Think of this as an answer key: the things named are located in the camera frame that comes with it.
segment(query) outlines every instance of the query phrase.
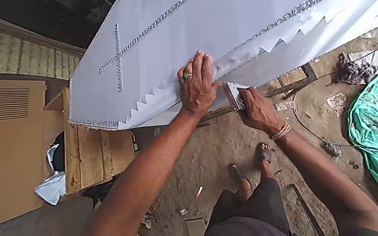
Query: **concrete floor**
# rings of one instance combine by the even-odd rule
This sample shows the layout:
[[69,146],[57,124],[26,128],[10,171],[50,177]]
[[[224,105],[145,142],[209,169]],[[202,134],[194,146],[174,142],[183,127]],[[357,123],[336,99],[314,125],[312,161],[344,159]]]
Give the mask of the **concrete floor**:
[[[375,38],[355,39],[312,62],[319,80],[307,86],[295,97],[299,119],[317,135],[330,142],[349,144],[346,116],[336,116],[326,99],[342,92],[347,96],[346,108],[349,108],[350,102],[365,88],[359,85],[331,83],[338,55],[341,52],[378,49],[378,29],[374,32]],[[282,77],[285,84],[302,78],[305,76],[299,69]],[[280,83],[273,80],[261,89],[265,92],[277,87],[280,87]],[[281,96],[273,97],[272,101],[281,102]],[[278,114],[287,119],[293,129],[306,140],[320,148],[321,141],[297,122],[292,109],[280,111]],[[144,150],[152,143],[155,139],[155,129],[161,131],[165,128],[166,126],[134,129],[139,148]],[[240,166],[255,187],[259,183],[260,173],[255,167],[253,154],[259,142],[266,142],[276,149],[270,168],[276,173],[276,179],[281,186],[292,231],[297,235],[314,235],[303,209],[297,203],[297,197],[293,190],[287,187],[289,184],[296,184],[324,233],[328,236],[338,235],[330,212],[313,195],[289,159],[265,133],[245,126],[235,113],[220,116],[211,120],[210,126],[195,130],[161,189],[158,201],[153,202],[156,221],[151,229],[141,227],[140,234],[189,235],[185,220],[203,217],[208,223],[221,191],[237,189],[237,184],[230,178],[227,170],[229,163]],[[342,152],[340,158],[332,158],[329,155],[327,157],[378,204],[378,186],[365,168],[360,151],[353,147],[343,147]],[[349,164],[350,160],[357,163],[359,168],[353,169]],[[203,190],[196,199],[200,186],[203,186]],[[70,197],[57,206],[45,206],[0,224],[0,235],[78,235],[92,213],[91,206],[90,199],[81,196]],[[186,208],[188,213],[181,216],[180,210],[183,208]]]

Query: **finger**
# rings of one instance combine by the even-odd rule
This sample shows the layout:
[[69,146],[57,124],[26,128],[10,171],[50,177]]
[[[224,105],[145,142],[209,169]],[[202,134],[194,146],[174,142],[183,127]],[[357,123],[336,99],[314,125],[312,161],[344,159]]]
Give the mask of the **finger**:
[[253,87],[253,86],[249,87],[249,88],[247,88],[247,90],[249,90],[252,93],[253,99],[259,98],[259,92],[257,91],[257,89],[255,87]]
[[215,82],[213,85],[211,85],[211,92],[213,94],[214,100],[217,98],[217,90],[218,88],[221,88],[222,83],[221,82]]
[[196,79],[201,79],[201,67],[202,67],[202,61],[204,57],[204,52],[201,50],[198,50],[195,55],[195,59],[193,60],[193,77]]
[[213,59],[205,53],[202,60],[201,77],[202,81],[211,84],[213,82]]
[[185,70],[185,67],[180,68],[180,70],[177,72],[177,78],[183,78],[184,70]]
[[250,104],[253,102],[253,96],[250,90],[247,89],[240,89],[239,92],[243,96],[244,104],[246,105],[246,108],[250,108]]
[[[188,72],[188,73],[192,73],[192,64],[193,64],[193,61],[189,61],[188,64],[186,65],[184,71]],[[193,76],[190,76],[188,81],[191,81],[193,78]]]

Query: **ring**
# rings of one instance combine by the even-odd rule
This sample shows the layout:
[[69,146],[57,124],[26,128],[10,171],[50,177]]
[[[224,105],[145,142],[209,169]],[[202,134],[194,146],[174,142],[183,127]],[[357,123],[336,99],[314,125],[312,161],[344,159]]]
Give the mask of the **ring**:
[[192,76],[192,73],[188,73],[187,71],[183,72],[183,79],[185,79],[185,81],[188,81],[189,77],[191,76]]

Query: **right hand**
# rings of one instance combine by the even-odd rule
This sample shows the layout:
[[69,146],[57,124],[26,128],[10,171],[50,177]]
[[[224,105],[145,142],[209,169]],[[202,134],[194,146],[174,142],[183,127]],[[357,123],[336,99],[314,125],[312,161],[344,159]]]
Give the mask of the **right hand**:
[[254,87],[240,89],[246,110],[240,110],[239,115],[243,123],[249,127],[263,130],[269,136],[275,135],[285,125],[275,112],[269,99],[260,94]]

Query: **foot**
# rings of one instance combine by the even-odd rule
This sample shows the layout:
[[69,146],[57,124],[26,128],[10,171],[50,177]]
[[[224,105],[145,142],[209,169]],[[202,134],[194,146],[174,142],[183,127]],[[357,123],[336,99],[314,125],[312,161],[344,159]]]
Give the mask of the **foot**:
[[265,143],[261,143],[259,147],[259,165],[266,165],[269,168],[269,164],[271,163],[271,156],[272,156],[272,148],[270,148]]
[[229,170],[239,183],[239,190],[237,190],[236,196],[241,201],[246,201],[249,198],[250,192],[252,190],[252,185],[250,184],[249,179],[244,176],[240,168],[238,168],[235,164],[230,164]]
[[260,168],[260,178],[274,178],[273,174],[269,170],[269,164],[271,163],[272,148],[265,143],[261,143],[258,150],[258,162]]

